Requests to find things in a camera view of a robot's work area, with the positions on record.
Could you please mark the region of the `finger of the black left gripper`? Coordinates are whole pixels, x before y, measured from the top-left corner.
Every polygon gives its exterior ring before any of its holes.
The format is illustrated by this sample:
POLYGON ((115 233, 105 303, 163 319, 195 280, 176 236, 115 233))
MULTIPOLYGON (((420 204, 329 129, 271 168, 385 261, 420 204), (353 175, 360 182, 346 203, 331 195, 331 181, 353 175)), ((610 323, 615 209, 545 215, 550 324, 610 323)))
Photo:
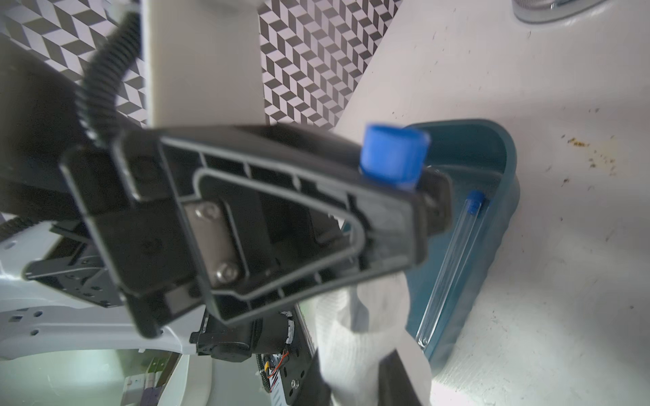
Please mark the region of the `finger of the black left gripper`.
POLYGON ((138 333, 198 306, 238 325, 425 262, 450 227, 449 177, 362 173, 313 127, 176 127, 67 150, 60 167, 138 333))

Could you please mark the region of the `blue capped test tube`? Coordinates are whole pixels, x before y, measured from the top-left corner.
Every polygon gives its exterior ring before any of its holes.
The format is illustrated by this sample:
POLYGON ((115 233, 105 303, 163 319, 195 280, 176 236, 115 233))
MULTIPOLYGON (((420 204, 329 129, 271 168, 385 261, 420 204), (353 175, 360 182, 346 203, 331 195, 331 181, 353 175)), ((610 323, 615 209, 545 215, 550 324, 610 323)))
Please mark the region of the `blue capped test tube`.
POLYGON ((472 190, 465 199, 416 333, 416 341, 422 349, 425 349, 433 338, 484 201, 485 194, 477 189, 472 190))
POLYGON ((369 178, 398 189, 414 190, 421 178, 431 145, 418 129, 368 125, 364 133, 360 171, 369 178))

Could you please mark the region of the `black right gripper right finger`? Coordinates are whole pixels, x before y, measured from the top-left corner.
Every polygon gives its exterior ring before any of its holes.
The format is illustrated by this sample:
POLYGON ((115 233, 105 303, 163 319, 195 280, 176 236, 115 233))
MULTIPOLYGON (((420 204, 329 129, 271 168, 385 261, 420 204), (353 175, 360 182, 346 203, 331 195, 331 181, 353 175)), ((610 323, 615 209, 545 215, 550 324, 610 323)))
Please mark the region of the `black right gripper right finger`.
POLYGON ((378 405, 421 406, 397 350, 379 364, 378 405))

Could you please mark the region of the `teal plastic water tub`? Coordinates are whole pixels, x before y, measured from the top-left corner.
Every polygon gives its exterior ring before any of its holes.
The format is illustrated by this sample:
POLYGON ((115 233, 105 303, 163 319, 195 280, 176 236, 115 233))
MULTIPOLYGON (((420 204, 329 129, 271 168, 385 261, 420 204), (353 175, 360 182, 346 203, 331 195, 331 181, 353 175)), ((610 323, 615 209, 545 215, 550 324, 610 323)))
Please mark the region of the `teal plastic water tub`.
POLYGON ((452 354, 494 262, 519 203, 520 185, 514 142, 496 123, 466 119, 418 123, 415 127, 431 137, 427 167, 450 179, 453 218, 450 231, 430 238, 428 260, 406 274, 411 296, 406 330, 414 339, 465 199, 475 189, 485 194, 433 338, 425 349, 420 347, 433 375, 438 375, 452 354))

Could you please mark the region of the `chrome glass rack stand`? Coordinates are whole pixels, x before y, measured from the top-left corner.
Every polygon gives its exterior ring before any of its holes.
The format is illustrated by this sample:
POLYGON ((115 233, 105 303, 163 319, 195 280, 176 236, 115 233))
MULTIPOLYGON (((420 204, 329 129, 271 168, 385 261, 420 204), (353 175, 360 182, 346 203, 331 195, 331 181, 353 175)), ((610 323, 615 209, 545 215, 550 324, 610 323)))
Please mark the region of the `chrome glass rack stand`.
POLYGON ((590 10, 604 0, 512 0, 513 14, 527 24, 546 24, 590 10))

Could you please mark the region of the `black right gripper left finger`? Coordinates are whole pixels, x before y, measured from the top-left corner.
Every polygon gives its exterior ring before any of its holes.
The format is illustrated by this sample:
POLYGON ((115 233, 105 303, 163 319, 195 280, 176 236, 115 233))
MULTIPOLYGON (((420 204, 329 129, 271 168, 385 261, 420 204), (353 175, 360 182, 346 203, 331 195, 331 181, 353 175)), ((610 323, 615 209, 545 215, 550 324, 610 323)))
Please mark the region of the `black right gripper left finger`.
POLYGON ((323 380, 319 353, 316 352, 306 375, 301 379, 294 406, 330 406, 332 404, 331 388, 323 380))

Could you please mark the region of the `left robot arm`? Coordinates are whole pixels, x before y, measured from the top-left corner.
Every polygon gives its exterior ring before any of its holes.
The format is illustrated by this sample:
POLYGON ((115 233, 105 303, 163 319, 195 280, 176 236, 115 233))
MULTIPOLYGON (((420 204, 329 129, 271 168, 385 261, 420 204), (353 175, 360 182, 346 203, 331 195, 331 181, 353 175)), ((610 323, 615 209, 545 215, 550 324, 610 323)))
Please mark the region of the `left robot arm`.
POLYGON ((296 302, 417 267, 450 226, 436 170, 391 186, 359 145, 304 126, 143 129, 115 107, 119 78, 93 64, 79 87, 1 41, 1 208, 56 237, 25 281, 124 310, 143 338, 203 308, 193 353, 280 353, 296 302))

